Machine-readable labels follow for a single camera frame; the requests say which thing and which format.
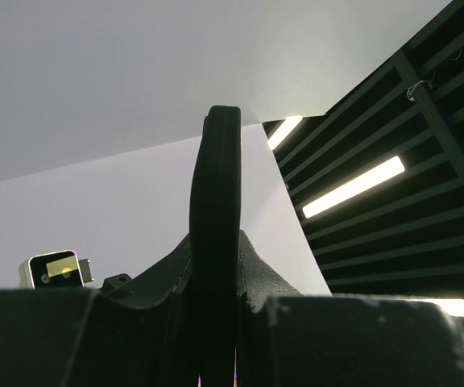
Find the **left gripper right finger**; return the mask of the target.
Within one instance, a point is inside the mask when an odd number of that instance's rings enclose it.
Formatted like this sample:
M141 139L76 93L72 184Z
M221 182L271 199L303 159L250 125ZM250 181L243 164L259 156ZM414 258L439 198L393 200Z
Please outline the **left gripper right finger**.
M309 296L240 237L241 386L464 386L464 326L439 306Z

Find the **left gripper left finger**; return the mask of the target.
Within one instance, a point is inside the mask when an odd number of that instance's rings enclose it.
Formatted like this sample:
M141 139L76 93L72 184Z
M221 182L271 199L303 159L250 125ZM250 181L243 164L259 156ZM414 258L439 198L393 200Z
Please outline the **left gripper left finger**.
M109 292L0 289L0 386L194 386L180 340L189 241Z

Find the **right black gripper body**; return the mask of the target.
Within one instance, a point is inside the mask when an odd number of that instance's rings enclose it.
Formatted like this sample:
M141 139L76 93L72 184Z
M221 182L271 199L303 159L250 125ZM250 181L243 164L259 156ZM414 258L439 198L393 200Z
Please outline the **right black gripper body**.
M107 277L102 283L102 290L115 290L131 280L131 277L126 273Z

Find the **black phone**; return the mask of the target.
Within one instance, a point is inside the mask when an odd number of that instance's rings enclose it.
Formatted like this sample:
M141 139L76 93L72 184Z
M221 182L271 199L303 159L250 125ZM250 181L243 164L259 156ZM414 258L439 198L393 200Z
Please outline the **black phone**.
M189 208L197 371L232 386L241 218L241 111L212 106L204 122Z

